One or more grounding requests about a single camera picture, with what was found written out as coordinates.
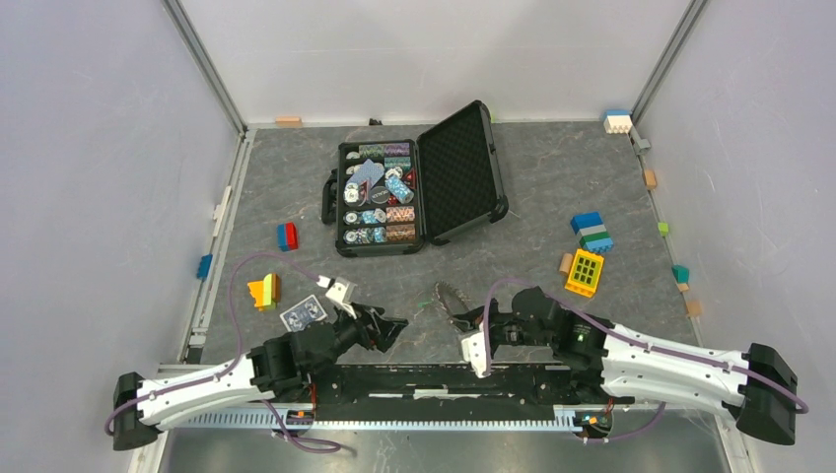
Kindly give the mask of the black poker chip case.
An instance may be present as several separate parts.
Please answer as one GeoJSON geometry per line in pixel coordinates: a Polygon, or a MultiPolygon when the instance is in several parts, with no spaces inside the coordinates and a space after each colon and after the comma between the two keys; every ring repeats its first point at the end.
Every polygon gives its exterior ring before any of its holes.
{"type": "Polygon", "coordinates": [[[321,219],[338,254],[368,257],[447,244],[508,210],[491,114],[473,101],[414,139],[341,143],[321,219]],[[381,185],[386,205],[369,200],[381,185]]]}

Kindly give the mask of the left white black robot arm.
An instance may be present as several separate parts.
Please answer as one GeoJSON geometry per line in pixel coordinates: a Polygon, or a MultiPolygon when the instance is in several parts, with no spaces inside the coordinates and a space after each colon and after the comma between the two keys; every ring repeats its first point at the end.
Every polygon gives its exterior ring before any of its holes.
{"type": "Polygon", "coordinates": [[[353,304],[349,311],[338,310],[333,322],[312,322],[216,367],[163,379],[125,373],[117,379],[105,432],[114,450],[125,451],[205,412],[255,401],[298,401],[314,377],[350,348],[384,353],[407,325],[385,316],[381,307],[353,304]]]}

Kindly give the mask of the blue brick on left rail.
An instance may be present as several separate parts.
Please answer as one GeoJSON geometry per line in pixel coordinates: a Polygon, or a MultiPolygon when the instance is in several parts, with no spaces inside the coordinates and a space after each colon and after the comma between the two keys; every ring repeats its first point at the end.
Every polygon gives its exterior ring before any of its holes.
{"type": "Polygon", "coordinates": [[[205,281],[211,269],[213,255],[211,253],[203,255],[198,263],[195,277],[200,281],[205,281]]]}

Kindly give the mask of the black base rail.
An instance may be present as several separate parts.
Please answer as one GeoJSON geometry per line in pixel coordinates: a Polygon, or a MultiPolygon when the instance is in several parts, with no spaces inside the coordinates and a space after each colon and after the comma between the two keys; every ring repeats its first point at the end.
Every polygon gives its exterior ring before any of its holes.
{"type": "Polygon", "coordinates": [[[484,377],[465,365],[334,365],[273,394],[311,402],[320,421],[545,421],[557,405],[629,404],[604,392],[597,374],[558,364],[505,364],[484,377]]]}

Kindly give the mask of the wooden cylinder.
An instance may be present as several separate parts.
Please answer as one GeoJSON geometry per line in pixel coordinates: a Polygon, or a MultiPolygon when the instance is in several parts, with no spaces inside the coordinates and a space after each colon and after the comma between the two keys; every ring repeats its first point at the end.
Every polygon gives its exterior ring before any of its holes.
{"type": "Polygon", "coordinates": [[[558,267],[558,271],[561,274],[563,274],[565,276],[568,276],[572,271],[573,261],[574,261],[574,255],[572,253],[564,253],[561,257],[559,267],[558,267]]]}

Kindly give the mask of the tan block right edge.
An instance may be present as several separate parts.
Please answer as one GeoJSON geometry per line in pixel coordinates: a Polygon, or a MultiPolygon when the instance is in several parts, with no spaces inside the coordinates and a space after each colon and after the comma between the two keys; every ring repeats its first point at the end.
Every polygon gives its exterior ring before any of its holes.
{"type": "Polygon", "coordinates": [[[697,300],[689,300],[685,302],[686,315],[694,318],[702,314],[702,305],[697,300]]]}

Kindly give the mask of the white blue corner brick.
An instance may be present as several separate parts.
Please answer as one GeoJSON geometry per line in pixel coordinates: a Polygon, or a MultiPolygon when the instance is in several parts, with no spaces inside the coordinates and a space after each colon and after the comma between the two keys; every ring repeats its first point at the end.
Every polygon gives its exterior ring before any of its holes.
{"type": "Polygon", "coordinates": [[[602,124],[607,134],[629,134],[633,128],[631,111],[609,109],[603,114],[602,124]]]}

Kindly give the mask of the yellow window brick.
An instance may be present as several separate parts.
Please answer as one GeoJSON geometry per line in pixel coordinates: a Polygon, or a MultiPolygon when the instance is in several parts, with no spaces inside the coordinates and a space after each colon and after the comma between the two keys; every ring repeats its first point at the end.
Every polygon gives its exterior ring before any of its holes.
{"type": "Polygon", "coordinates": [[[598,289],[604,258],[583,249],[577,249],[570,264],[564,289],[592,298],[598,289]]]}

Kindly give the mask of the red blue brick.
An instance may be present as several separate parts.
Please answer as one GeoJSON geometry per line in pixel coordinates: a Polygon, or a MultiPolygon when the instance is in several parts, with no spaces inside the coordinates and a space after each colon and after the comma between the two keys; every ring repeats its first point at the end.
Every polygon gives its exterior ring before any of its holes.
{"type": "Polygon", "coordinates": [[[292,222],[280,224],[276,228],[277,246],[283,252],[299,248],[298,229],[292,222]]]}

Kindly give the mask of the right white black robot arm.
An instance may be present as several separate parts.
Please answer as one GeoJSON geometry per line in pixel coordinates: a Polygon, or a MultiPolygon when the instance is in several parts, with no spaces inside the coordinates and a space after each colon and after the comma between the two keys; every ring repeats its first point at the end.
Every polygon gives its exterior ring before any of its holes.
{"type": "Polygon", "coordinates": [[[469,308],[460,291],[444,284],[436,297],[479,378],[490,375],[501,346],[546,347],[569,368],[570,390],[582,403],[632,398],[688,405],[777,445],[795,444],[797,416],[808,410],[797,376],[767,345],[741,352],[672,342],[573,310],[538,287],[518,292],[508,312],[494,299],[469,308]]]}

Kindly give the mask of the teal brick right edge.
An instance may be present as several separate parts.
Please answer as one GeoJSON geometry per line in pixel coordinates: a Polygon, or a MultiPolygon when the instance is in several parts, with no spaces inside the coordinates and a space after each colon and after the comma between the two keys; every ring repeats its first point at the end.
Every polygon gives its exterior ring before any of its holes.
{"type": "Polygon", "coordinates": [[[690,270],[681,264],[671,266],[671,272],[677,284],[687,284],[690,279],[690,270]]]}

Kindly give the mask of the orange block right edge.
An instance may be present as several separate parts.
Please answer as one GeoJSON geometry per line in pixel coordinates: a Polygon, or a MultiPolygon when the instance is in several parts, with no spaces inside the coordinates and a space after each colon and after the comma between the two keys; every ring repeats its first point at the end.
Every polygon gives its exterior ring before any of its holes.
{"type": "Polygon", "coordinates": [[[657,178],[656,178],[656,174],[653,170],[645,169],[643,171],[643,178],[644,178],[646,189],[648,191],[653,191],[657,188],[658,181],[657,181],[657,178]]]}

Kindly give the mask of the blue green brick stack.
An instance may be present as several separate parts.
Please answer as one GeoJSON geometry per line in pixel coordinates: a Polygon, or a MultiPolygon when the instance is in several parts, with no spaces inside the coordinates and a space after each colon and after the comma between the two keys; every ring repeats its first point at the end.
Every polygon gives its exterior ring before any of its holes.
{"type": "Polygon", "coordinates": [[[604,254],[614,246],[614,241],[598,212],[588,212],[572,217],[570,226],[579,239],[581,249],[604,254]]]}

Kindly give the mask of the black dealer button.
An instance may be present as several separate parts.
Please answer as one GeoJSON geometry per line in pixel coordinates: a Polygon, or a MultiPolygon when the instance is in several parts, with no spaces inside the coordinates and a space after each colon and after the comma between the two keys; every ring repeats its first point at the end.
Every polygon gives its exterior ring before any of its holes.
{"type": "Polygon", "coordinates": [[[390,197],[390,192],[385,186],[375,186],[369,192],[369,200],[376,205],[386,205],[390,197]]]}

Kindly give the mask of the tan wooden block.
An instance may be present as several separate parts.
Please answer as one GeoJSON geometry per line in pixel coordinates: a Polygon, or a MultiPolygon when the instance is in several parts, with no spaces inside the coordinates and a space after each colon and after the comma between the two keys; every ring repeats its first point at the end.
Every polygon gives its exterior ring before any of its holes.
{"type": "Polygon", "coordinates": [[[278,128],[299,128],[303,126],[300,116],[277,116],[274,120],[278,128]]]}

